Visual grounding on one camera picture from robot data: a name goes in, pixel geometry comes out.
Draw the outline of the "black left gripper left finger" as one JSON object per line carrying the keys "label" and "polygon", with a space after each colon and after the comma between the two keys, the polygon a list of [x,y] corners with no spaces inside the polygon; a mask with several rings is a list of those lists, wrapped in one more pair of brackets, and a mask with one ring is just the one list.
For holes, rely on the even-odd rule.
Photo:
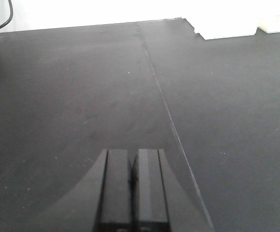
{"label": "black left gripper left finger", "polygon": [[45,232],[129,232],[130,163],[126,150],[102,150],[88,173],[45,213]]}

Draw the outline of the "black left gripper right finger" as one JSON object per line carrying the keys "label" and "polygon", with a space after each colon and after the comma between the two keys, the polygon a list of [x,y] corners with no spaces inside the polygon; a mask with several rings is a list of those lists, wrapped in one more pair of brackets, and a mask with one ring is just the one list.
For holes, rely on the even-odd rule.
{"label": "black left gripper right finger", "polygon": [[184,192],[162,149],[139,149],[132,169],[135,232],[212,232]]}

